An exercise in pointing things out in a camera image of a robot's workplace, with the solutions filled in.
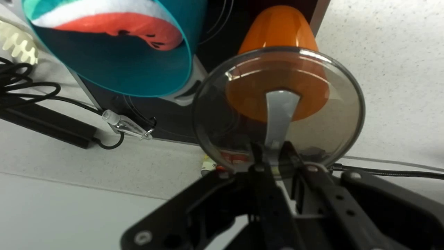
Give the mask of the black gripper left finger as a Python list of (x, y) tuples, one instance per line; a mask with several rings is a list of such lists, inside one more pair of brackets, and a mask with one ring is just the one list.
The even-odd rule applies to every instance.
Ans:
[(204, 250), (241, 215), (247, 215), (249, 224), (235, 238), (234, 249), (297, 249), (292, 213), (257, 145), (247, 172), (204, 175), (127, 229), (121, 249)]

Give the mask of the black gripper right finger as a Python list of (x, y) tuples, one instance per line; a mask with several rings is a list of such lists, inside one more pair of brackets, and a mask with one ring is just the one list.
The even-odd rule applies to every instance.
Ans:
[(364, 171), (307, 163), (292, 143), (279, 171), (303, 250), (444, 250), (444, 206)]

